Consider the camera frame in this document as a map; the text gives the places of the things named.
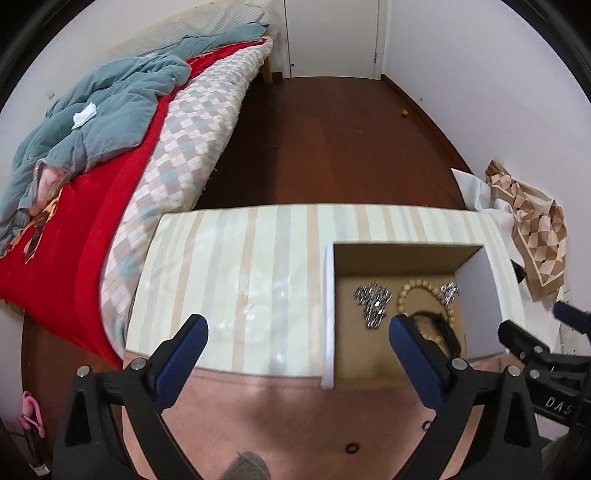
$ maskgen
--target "white door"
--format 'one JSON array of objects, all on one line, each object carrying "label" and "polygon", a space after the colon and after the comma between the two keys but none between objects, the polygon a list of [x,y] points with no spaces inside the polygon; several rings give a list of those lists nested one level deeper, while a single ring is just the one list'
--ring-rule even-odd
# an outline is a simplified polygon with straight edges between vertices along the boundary
[{"label": "white door", "polygon": [[379,0],[285,0],[291,76],[373,78],[378,6]]}]

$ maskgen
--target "checkered mattress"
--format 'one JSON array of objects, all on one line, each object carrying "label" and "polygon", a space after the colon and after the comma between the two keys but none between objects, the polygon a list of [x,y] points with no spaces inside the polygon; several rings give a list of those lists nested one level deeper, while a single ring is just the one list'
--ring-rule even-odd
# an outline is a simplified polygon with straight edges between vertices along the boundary
[{"label": "checkered mattress", "polygon": [[230,139],[246,90],[271,49],[267,38],[218,60],[170,103],[160,140],[121,219],[103,271],[103,327],[121,358],[131,305],[160,217],[194,206]]}]

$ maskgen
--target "bed leg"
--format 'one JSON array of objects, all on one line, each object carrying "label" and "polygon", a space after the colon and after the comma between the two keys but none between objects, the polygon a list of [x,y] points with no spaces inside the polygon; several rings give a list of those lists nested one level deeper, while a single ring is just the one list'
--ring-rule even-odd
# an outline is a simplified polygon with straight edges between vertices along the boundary
[{"label": "bed leg", "polygon": [[265,58],[265,63],[262,64],[262,78],[265,84],[273,83],[273,75],[271,73],[271,62],[269,57]]}]

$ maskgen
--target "blue gripper pad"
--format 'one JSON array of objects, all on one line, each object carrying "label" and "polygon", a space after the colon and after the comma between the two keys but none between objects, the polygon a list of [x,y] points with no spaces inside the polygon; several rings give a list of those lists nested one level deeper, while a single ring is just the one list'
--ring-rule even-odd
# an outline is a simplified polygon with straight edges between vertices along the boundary
[{"label": "blue gripper pad", "polygon": [[185,333],[154,381],[154,405],[165,410],[174,405],[185,382],[201,356],[209,330],[207,320],[198,316],[197,322]]},{"label": "blue gripper pad", "polygon": [[566,323],[580,333],[591,333],[591,316],[587,312],[571,307],[568,303],[557,301],[552,308],[557,320]]},{"label": "blue gripper pad", "polygon": [[389,339],[421,402],[437,411],[445,403],[441,377],[397,317],[390,321]]}]

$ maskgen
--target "screw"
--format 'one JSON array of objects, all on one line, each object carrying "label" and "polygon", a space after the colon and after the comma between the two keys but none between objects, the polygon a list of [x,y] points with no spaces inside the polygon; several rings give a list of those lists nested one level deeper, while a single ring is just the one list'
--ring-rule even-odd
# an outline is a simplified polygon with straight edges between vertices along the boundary
[{"label": "screw", "polygon": [[452,360],[452,367],[456,370],[465,370],[468,367],[468,364],[461,358],[454,358]]},{"label": "screw", "polygon": [[358,451],[359,451],[359,444],[358,443],[349,443],[345,447],[345,452],[347,452],[349,455],[354,455]]},{"label": "screw", "polygon": [[148,361],[145,358],[136,358],[135,360],[133,360],[131,362],[131,369],[132,370],[142,370],[143,367],[146,366],[146,364],[148,363]]},{"label": "screw", "polygon": [[90,373],[90,367],[88,365],[82,365],[78,370],[76,370],[76,375],[79,377],[85,377]]},{"label": "screw", "polygon": [[516,365],[509,365],[507,370],[509,371],[509,375],[512,377],[518,377],[521,375],[521,370],[519,370],[519,367]]}]

